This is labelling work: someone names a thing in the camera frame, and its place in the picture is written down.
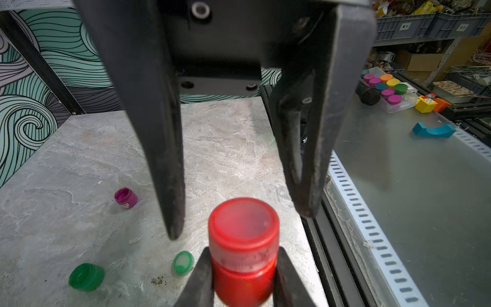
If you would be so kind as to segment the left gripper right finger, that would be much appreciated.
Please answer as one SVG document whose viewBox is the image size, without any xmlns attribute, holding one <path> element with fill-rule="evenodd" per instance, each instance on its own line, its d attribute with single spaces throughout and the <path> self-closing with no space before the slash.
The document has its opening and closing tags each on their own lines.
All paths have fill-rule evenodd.
<svg viewBox="0 0 491 307">
<path fill-rule="evenodd" d="M 275 307 L 316 306 L 283 247 L 280 247 L 274 277 Z"/>
</svg>

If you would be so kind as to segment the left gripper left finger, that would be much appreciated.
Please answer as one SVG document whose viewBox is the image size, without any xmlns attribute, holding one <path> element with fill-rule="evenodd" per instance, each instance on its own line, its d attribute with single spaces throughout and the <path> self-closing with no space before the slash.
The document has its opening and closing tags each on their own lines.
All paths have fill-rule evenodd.
<svg viewBox="0 0 491 307">
<path fill-rule="evenodd" d="M 174 307 L 213 307 L 214 284 L 212 257 L 208 247 L 204 248 Z"/>
</svg>

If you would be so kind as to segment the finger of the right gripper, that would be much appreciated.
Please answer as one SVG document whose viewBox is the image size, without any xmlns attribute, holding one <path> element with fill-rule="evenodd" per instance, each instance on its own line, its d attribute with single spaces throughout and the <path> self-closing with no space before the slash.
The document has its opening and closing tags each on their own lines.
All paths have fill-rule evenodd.
<svg viewBox="0 0 491 307">
<path fill-rule="evenodd" d="M 168 237 L 185 220 L 180 100 L 157 1 L 75 1 L 141 143 Z"/>
</svg>

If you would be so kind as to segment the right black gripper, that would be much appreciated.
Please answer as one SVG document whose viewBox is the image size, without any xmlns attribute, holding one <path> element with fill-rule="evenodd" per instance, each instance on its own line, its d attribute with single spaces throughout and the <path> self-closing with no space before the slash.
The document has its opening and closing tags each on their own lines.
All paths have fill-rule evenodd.
<svg viewBox="0 0 491 307">
<path fill-rule="evenodd" d="M 281 69 L 270 123 L 296 211 L 315 217 L 372 48 L 372 9 L 328 1 L 161 1 L 181 95 L 252 95 Z"/>
</svg>

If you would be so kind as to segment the red paint jar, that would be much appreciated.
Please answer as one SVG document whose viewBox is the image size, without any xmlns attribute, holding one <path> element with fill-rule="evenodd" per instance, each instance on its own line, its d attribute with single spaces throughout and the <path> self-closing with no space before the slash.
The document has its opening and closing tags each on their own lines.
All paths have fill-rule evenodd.
<svg viewBox="0 0 491 307">
<path fill-rule="evenodd" d="M 257 272 L 229 271 L 212 259 L 213 286 L 227 306 L 260 306 L 274 290 L 277 259 Z"/>
</svg>

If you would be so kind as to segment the red jar lid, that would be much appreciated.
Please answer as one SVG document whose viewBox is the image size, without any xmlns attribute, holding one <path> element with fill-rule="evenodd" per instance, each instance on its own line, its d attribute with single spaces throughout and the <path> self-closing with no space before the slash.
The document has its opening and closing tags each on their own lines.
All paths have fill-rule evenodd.
<svg viewBox="0 0 491 307">
<path fill-rule="evenodd" d="M 221 267 L 245 274 L 257 272 L 277 258 L 280 219 L 261 200 L 228 200 L 208 219 L 208 241 L 212 259 Z"/>
</svg>

